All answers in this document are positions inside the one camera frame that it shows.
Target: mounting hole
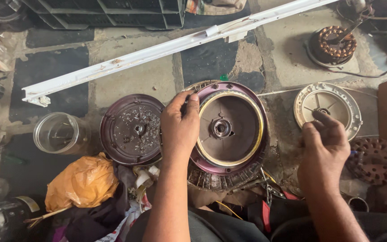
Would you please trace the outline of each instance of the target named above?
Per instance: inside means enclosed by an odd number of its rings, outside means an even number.
[[[223,124],[218,124],[218,127],[216,127],[219,132],[225,131],[225,126]]]

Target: plastic crate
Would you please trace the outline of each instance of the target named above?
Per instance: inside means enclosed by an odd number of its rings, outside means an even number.
[[[144,26],[177,29],[183,26],[184,0],[22,0],[52,28]]]

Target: white plastic piece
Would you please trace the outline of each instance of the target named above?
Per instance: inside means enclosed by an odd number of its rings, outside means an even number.
[[[57,78],[24,87],[22,90],[25,90],[25,98],[22,100],[47,107],[47,105],[50,104],[50,99],[42,102],[39,101],[38,98],[220,38],[225,38],[225,40],[230,43],[243,38],[247,31],[255,29],[260,25],[336,1],[337,0],[296,0],[276,8],[252,14],[249,17],[218,25],[217,28],[219,31],[214,35],[207,35],[205,30],[199,31],[103,63],[89,66]]]
[[[329,114],[346,128],[348,140],[352,140],[363,121],[355,99],[343,88],[329,83],[313,83],[302,89],[295,98],[294,114],[300,127],[315,121],[313,111]]]
[[[212,35],[217,34],[217,32],[219,32],[218,26],[217,25],[213,25],[212,27],[209,27],[208,29],[206,29],[206,36],[210,37]]]
[[[154,179],[157,179],[159,177],[159,173],[161,170],[157,168],[156,166],[152,165],[152,167],[149,168],[149,173],[153,176]]]

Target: copper winding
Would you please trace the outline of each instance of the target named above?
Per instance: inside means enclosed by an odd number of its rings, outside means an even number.
[[[327,38],[333,34],[335,37],[338,37],[339,34],[343,33],[346,30],[346,28],[342,28],[340,26],[328,26],[323,28],[319,31],[318,34],[318,41],[319,46],[323,50],[323,52],[331,55],[332,57],[339,58],[339,57],[346,57],[353,54],[353,52],[356,49],[357,43],[353,36],[353,34],[347,35],[343,40],[343,47],[339,47],[340,50],[335,47],[330,47],[327,43]]]

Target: hand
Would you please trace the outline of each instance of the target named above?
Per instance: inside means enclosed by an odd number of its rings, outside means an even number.
[[[298,168],[300,187],[306,195],[340,194],[341,171],[350,155],[346,130],[343,124],[323,112],[314,111],[313,117],[320,122],[308,122],[302,128],[305,150]]]
[[[180,111],[185,103],[186,113]],[[164,159],[189,161],[189,156],[200,134],[200,102],[194,91],[177,94],[161,114],[161,131]]]

